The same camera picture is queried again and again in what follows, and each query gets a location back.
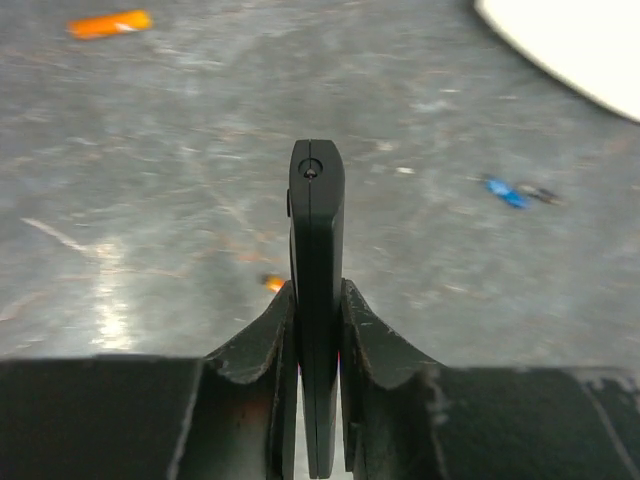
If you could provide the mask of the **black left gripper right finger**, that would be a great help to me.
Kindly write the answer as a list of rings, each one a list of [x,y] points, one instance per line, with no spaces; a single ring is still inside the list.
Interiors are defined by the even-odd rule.
[[[635,479],[639,375],[447,367],[342,285],[346,469],[357,479]]]

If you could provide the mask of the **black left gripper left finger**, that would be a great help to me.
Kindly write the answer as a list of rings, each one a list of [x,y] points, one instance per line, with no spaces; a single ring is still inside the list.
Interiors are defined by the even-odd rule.
[[[296,290],[205,356],[1,364],[5,479],[290,479]]]

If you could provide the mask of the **black remote control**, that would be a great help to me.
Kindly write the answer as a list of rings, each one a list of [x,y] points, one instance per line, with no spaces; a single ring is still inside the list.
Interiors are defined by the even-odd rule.
[[[288,187],[294,330],[309,476],[331,476],[335,451],[345,169],[331,140],[294,143]]]

